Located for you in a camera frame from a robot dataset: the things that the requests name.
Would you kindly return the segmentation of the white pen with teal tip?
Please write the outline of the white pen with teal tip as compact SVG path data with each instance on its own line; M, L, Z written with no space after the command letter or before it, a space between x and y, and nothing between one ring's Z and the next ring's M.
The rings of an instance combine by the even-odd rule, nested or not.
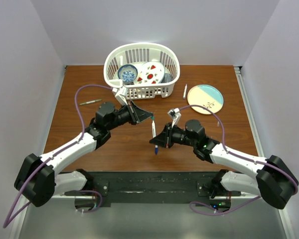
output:
M156 137L156 128L155 128L155 121L152 120L151 122L151 129L152 129L152 137Z

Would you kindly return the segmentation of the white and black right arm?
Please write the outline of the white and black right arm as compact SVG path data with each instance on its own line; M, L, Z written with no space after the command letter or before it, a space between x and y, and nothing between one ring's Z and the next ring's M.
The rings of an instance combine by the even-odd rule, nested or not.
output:
M208 137L195 119L187 121L184 129L167 123L150 143L164 148L171 148L175 143L191 146L200 160L230 167L231 170L220 170L205 187L211 197L231 191L245 192L261 197L274 208L283 209L298 192L298 180L279 157L252 156L226 147Z

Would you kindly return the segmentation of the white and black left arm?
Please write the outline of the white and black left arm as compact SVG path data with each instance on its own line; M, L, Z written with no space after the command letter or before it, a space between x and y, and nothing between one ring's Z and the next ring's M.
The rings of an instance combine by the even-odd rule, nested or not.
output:
M89 195L93 183L82 171L60 172L85 154L103 146L111 137L111 130L130 123L137 125L153 117L152 112L139 108L133 101L116 109L111 102L102 103L90 124L77 137L41 156L28 155L14 183L17 189L36 207L47 203L58 193L78 191Z

